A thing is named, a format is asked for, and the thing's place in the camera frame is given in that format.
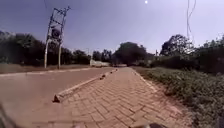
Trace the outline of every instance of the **grass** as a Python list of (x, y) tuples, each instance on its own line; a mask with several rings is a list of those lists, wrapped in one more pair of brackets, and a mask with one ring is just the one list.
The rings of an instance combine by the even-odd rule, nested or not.
[(175, 96), (187, 105), (197, 128), (212, 128), (224, 110), (224, 76), (197, 71), (135, 67), (145, 79), (162, 83), (166, 95)]
[[(76, 68), (87, 68), (89, 65), (62, 65), (61, 69), (76, 69)], [(0, 64), (0, 74), (4, 73), (18, 73), (18, 72), (33, 72), (33, 71), (47, 71), (56, 70), (57, 66), (48, 66), (47, 69), (44, 67), (34, 67), (34, 66), (21, 66), (17, 64)]]

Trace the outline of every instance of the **utility pole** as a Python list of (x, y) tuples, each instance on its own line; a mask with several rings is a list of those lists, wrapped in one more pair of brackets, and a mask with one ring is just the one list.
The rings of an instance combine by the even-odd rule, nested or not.
[(63, 29), (65, 25), (65, 17), (67, 11), (70, 10), (70, 7), (64, 8), (63, 10), (54, 8), (53, 13), (50, 18), (48, 25), (47, 38), (46, 38), (46, 47), (44, 55), (44, 68), (47, 68), (47, 53), (48, 53), (48, 44), (49, 42), (55, 42), (58, 44), (58, 69), (61, 66), (61, 45), (63, 37)]

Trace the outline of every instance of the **bush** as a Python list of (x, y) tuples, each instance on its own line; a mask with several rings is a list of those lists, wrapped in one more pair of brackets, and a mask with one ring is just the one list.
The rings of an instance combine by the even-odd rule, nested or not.
[(176, 96), (190, 107), (195, 127), (213, 127), (223, 114), (224, 76), (165, 68), (137, 68), (137, 71), (147, 79), (163, 83), (167, 95)]

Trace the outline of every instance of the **vegetation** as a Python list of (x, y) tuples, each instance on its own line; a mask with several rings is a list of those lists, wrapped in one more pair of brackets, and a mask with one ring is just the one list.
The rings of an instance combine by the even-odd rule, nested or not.
[[(43, 66), (45, 44), (30, 34), (0, 33), (0, 63), (19, 64), (23, 66)], [(48, 47), (48, 65), (58, 63), (58, 44), (51, 42)], [(62, 47), (61, 63), (70, 64), (89, 64), (91, 56), (84, 51), (70, 51)], [(112, 52), (104, 50), (102, 53), (94, 51), (93, 59), (111, 62)]]
[(191, 43), (179, 45), (181, 43), (177, 41), (171, 43), (171, 46), (170, 43), (168, 44), (169, 46), (167, 46), (167, 42), (163, 44), (160, 57), (152, 62), (151, 67), (194, 69), (212, 74), (224, 73), (224, 37), (207, 42), (198, 48), (192, 48)]
[(120, 44), (120, 47), (114, 54), (121, 63), (128, 66), (133, 65), (136, 61), (146, 60), (147, 58), (146, 48), (143, 45), (138, 46), (138, 44), (132, 42)]
[(212, 76), (197, 71), (166, 68), (135, 68), (146, 79), (167, 87), (166, 94), (176, 96), (194, 112), (193, 125), (212, 128), (223, 114), (224, 76)]

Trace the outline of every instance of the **power line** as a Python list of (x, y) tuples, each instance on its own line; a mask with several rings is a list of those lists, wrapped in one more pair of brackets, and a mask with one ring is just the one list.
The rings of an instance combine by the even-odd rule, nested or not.
[(45, 9), (48, 10), (46, 0), (44, 0), (44, 6), (45, 6)]
[(190, 32), (191, 35), (192, 35), (192, 38), (193, 38), (193, 39), (192, 39), (193, 42), (194, 42), (194, 34), (192, 33), (192, 30), (191, 30), (191, 26), (190, 26), (190, 18), (191, 18), (192, 14), (193, 14), (193, 12), (194, 12), (194, 10), (195, 10), (195, 8), (196, 8), (196, 4), (197, 4), (197, 1), (194, 0), (194, 6), (193, 6), (191, 12), (189, 13), (190, 0), (188, 0), (188, 6), (187, 6), (187, 37), (188, 37), (188, 39), (190, 38), (190, 37), (189, 37), (189, 32)]

